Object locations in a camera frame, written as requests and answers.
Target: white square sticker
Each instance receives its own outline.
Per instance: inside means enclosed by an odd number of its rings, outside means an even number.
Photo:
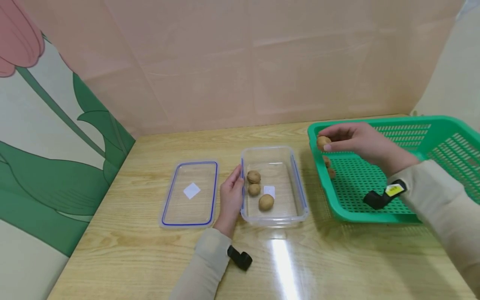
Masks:
[[[183,193],[188,197],[188,199],[192,199],[199,192],[200,188],[193,182],[183,190]]]
[[[270,185],[265,185],[264,194],[269,194],[275,199],[275,187]]]

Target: table surface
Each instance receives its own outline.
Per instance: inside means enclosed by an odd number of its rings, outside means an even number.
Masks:
[[[310,215],[292,228],[253,227],[239,218],[233,245],[253,264],[243,272],[230,263],[216,299],[474,299],[423,225],[333,218],[309,149],[310,124],[140,138],[49,299],[167,299],[203,231],[158,226],[176,165],[216,159],[223,182],[244,148],[273,145],[293,148]]]

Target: right hand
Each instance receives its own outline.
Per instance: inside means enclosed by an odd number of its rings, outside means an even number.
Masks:
[[[329,137],[332,142],[321,150],[354,152],[369,163],[377,165],[387,177],[419,163],[413,154],[400,148],[365,122],[335,124],[318,133],[318,136],[322,135]]]

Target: pink backdrop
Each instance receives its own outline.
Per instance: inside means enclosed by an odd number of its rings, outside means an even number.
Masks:
[[[22,0],[134,135],[409,113],[463,0]]]

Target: yellow label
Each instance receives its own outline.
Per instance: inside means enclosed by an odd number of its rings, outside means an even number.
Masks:
[[[398,195],[400,194],[401,192],[403,192],[405,189],[402,188],[402,186],[398,183],[396,184],[390,184],[390,185],[387,185],[387,188],[385,189],[385,193],[389,196],[389,197],[393,197],[395,195]]]

